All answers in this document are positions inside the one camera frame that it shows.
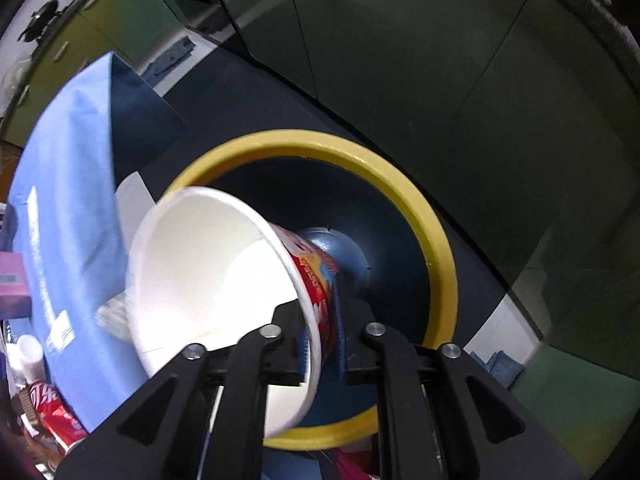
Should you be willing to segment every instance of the metal screw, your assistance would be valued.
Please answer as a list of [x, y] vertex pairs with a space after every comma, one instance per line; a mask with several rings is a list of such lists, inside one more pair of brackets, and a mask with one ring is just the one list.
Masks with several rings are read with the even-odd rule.
[[449, 359], [457, 359], [462, 355], [462, 350], [460, 350], [458, 345], [447, 343], [442, 347], [442, 354]]
[[379, 336], [386, 332], [386, 327], [382, 323], [369, 323], [367, 325], [367, 334]]
[[260, 335], [266, 338], [278, 337], [282, 333], [282, 329], [274, 324], [261, 327]]
[[185, 346], [182, 350], [182, 355], [191, 361], [194, 359], [200, 359], [206, 353], [207, 349], [198, 343], [191, 343], [190, 345]]

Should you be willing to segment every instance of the red soda can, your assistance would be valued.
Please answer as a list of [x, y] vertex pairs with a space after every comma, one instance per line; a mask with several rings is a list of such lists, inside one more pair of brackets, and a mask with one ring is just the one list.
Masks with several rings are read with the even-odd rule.
[[52, 384], [33, 381], [30, 384], [31, 403], [42, 425], [55, 437], [60, 452], [69, 453], [88, 433], [62, 402], [59, 391]]

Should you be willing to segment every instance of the red cup label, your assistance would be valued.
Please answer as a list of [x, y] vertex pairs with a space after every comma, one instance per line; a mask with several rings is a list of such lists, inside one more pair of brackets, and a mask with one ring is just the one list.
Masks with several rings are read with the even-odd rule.
[[338, 268], [324, 251], [311, 242], [307, 242], [297, 234], [277, 225], [270, 225], [298, 268], [306, 291], [311, 298], [320, 332], [322, 358], [324, 359], [331, 353], [337, 338], [331, 297], [334, 276], [337, 274]]

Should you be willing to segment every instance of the wall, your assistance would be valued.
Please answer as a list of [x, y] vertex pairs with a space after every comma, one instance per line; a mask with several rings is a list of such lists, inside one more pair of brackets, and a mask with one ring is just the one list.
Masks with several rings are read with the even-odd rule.
[[252, 56], [315, 96], [294, 1], [223, 1]]
[[[304, 65], [296, 12], [318, 100], [422, 184], [546, 339], [575, 356], [556, 363], [548, 356], [559, 351], [545, 350], [521, 393], [535, 391], [534, 412], [593, 470], [640, 397], [640, 104], [601, 43], [616, 39], [616, 25], [596, 37], [559, 0], [262, 6], [252, 21], [260, 33], [242, 29], [249, 50], [303, 89], [281, 70], [292, 52]], [[284, 28], [295, 42], [282, 40]], [[591, 378], [596, 396], [581, 405], [576, 384]], [[618, 383], [626, 394], [608, 396]], [[582, 406], [575, 420], [548, 416], [567, 403]], [[592, 440], [574, 446], [587, 430]]]

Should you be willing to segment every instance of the light blue cloth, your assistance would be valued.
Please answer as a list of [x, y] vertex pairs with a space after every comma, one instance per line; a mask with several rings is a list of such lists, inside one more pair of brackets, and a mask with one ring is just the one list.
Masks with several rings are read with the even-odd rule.
[[482, 368], [489, 372], [491, 377], [505, 388], [510, 388], [524, 370], [524, 366], [509, 357], [502, 350], [494, 352], [486, 363], [482, 361], [482, 358], [475, 352], [471, 352], [470, 355]]
[[[123, 100], [118, 106], [116, 87], [126, 89], [113, 93]], [[12, 333], [33, 333], [43, 343], [51, 379], [89, 431], [146, 380], [133, 345], [95, 323], [95, 310], [125, 288], [112, 140], [135, 150], [116, 139], [114, 125], [127, 131], [140, 124], [135, 114], [112, 121], [111, 111], [130, 112], [136, 103], [145, 131], [161, 139], [148, 151], [161, 151], [172, 138], [162, 128], [184, 124], [119, 58], [107, 54], [67, 83], [24, 149], [0, 233], [2, 250], [23, 255], [33, 299], [32, 317], [11, 320]], [[123, 171], [136, 169], [135, 161], [127, 164]]]

